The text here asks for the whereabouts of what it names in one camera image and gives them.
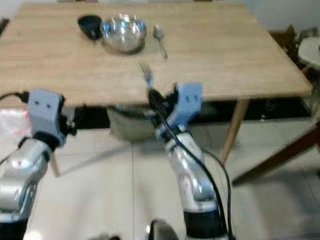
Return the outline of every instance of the stainless steel bowl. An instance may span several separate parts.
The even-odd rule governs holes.
[[[101,23],[103,40],[112,49],[132,53],[143,47],[147,26],[137,16],[119,13]]]

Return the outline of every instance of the tabletop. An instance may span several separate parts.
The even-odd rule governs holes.
[[[140,53],[109,51],[77,24],[82,15],[117,13],[146,23]],[[167,60],[152,35],[156,24]],[[163,94],[176,82],[201,82],[205,100],[305,95],[312,88],[254,15],[232,2],[26,3],[0,38],[0,56],[0,94],[39,87],[63,94],[67,106],[147,102],[140,62],[150,65]]]

